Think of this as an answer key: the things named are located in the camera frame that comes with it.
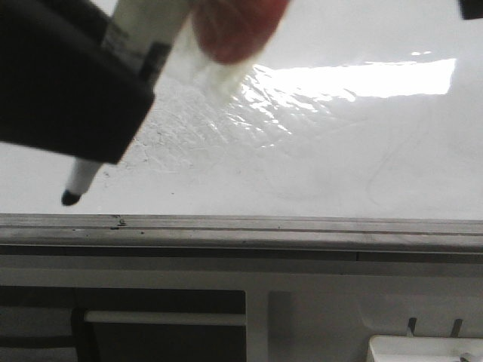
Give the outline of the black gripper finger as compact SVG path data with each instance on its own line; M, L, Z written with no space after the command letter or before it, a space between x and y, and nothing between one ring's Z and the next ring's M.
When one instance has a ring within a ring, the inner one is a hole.
M464 20L483 18L483 0L459 0L458 3Z
M1 3L1 139L120 161L152 88L39 1Z

